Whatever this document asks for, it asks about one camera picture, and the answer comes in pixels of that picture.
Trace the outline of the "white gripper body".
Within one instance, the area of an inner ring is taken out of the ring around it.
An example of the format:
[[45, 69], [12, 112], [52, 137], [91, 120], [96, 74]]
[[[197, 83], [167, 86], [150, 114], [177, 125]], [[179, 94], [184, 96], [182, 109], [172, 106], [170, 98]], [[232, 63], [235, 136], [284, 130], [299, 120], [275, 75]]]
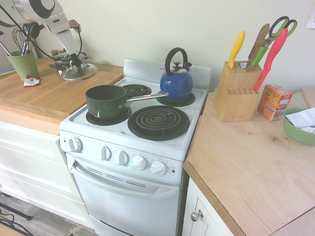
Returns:
[[69, 29], [58, 32], [56, 36], [70, 55], [77, 52], [77, 46]]

